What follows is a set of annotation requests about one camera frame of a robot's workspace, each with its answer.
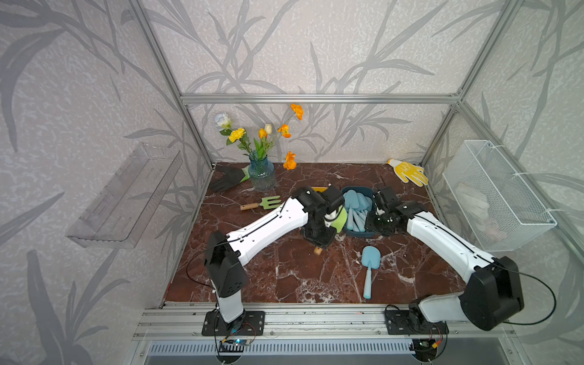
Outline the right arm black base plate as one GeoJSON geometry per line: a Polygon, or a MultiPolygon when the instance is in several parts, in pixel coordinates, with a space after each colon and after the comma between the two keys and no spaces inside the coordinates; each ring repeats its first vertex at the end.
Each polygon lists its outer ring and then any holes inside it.
{"type": "Polygon", "coordinates": [[[428,322],[416,310],[403,310],[396,305],[388,304],[383,315],[389,335],[419,335],[442,338],[450,333],[445,322],[428,322]]]}

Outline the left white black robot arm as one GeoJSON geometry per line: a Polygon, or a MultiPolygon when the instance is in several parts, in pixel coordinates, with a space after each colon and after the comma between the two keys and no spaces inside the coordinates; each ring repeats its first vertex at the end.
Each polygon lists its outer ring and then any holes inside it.
{"type": "Polygon", "coordinates": [[[228,234],[216,231],[209,237],[204,265],[225,324],[245,318],[241,290],[249,280],[244,267],[263,249],[296,229],[316,249],[327,248],[342,230],[333,223],[340,220],[344,203],[337,187],[322,192],[304,187],[244,228],[228,234]]]}

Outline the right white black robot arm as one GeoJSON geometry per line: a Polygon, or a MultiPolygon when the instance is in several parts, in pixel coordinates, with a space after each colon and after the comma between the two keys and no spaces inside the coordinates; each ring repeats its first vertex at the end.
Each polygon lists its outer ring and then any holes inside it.
{"type": "Polygon", "coordinates": [[[513,260],[506,256],[498,259],[477,248],[420,203],[400,200],[391,187],[374,192],[366,228],[384,237],[410,234],[430,247],[465,282],[463,292],[428,295],[409,304],[412,328],[456,321],[490,331],[524,309],[520,273],[513,260]]]}

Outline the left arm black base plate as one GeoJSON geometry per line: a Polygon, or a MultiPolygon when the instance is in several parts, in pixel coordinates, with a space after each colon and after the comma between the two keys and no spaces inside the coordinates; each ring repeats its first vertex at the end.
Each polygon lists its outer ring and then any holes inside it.
{"type": "Polygon", "coordinates": [[[233,322],[225,322],[218,310],[206,313],[202,336],[219,337],[233,335],[263,335],[266,324],[265,311],[244,311],[233,322]]]}

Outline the green shovel wooden handle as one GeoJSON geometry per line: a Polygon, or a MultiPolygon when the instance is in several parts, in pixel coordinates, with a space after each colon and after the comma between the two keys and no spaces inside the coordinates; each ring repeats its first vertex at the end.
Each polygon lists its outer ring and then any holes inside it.
{"type": "Polygon", "coordinates": [[[321,255],[324,249],[328,248],[332,243],[332,240],[335,238],[337,234],[340,234],[347,222],[348,213],[344,207],[340,207],[336,214],[329,214],[325,216],[325,226],[330,229],[334,229],[335,232],[328,238],[328,241],[323,244],[316,245],[314,249],[314,253],[318,256],[321,255]]]}

